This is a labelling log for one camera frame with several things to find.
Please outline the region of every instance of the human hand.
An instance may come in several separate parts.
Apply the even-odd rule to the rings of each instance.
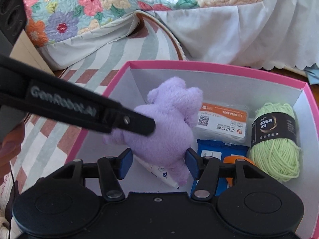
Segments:
[[[16,126],[0,143],[0,185],[4,182],[4,176],[11,170],[10,160],[21,151],[21,143],[25,134],[24,123]]]

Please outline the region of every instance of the stuffed animal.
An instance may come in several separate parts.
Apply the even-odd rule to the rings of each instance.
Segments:
[[[148,137],[114,129],[104,136],[106,144],[126,144],[143,161],[164,167],[180,186],[186,185],[189,170],[184,162],[186,150],[192,145],[191,128],[197,124],[197,115],[203,102],[199,88],[186,88],[185,81],[173,77],[151,90],[149,104],[134,110],[151,117],[156,123]]]

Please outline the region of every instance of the wooden floor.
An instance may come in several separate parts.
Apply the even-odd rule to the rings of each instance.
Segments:
[[[281,75],[285,75],[285,76],[289,76],[289,77],[292,77],[292,78],[295,78],[295,79],[298,79],[298,80],[301,80],[301,81],[304,81],[304,82],[307,82],[307,78],[306,77],[303,77],[301,75],[298,75],[294,72],[290,72],[288,70],[285,70],[285,69],[272,69],[271,72],[274,72],[274,73],[277,73],[277,74],[281,74]],[[63,70],[59,70],[59,71],[55,71],[54,74],[58,77],[61,76],[61,74],[63,73]],[[315,97],[315,100],[317,102],[317,105],[319,107],[319,85],[310,85],[310,88],[312,90],[312,93]]]

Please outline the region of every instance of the silver bolt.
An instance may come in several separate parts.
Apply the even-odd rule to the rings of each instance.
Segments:
[[[130,118],[129,118],[128,116],[125,116],[125,117],[123,118],[123,121],[124,121],[124,123],[125,123],[126,125],[130,124],[130,122],[131,122],[131,120],[130,120]]]
[[[204,199],[204,198],[208,198],[210,193],[209,191],[206,190],[198,190],[194,192],[195,197],[199,198],[199,199]]]
[[[120,191],[108,191],[106,193],[106,195],[110,199],[117,199],[117,198],[121,197],[123,195],[123,193]]]

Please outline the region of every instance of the green yarn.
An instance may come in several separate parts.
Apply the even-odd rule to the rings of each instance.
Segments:
[[[266,103],[257,110],[256,118],[271,112],[283,112],[295,119],[289,104]],[[299,176],[300,148],[290,139],[276,138],[254,145],[250,151],[250,159],[256,166],[278,181],[287,182]]]

